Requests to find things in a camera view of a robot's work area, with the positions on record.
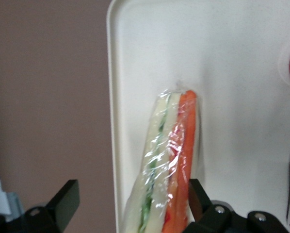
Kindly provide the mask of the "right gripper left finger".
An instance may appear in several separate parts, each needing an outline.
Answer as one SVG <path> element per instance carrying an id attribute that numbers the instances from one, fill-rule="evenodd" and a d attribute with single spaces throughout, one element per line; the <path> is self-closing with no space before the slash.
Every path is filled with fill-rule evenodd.
<path id="1" fill-rule="evenodd" d="M 28 233 L 62 233 L 80 204 L 78 180 L 69 180 L 45 205 L 25 213 Z"/>

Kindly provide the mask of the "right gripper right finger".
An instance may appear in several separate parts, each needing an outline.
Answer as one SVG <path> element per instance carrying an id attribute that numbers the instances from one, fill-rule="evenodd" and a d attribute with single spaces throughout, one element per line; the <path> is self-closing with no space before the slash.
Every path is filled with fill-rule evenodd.
<path id="1" fill-rule="evenodd" d="M 189 180 L 189 207 L 194 221 L 187 226 L 187 233 L 224 233 L 231 224 L 231 211 L 213 204 L 198 179 Z"/>

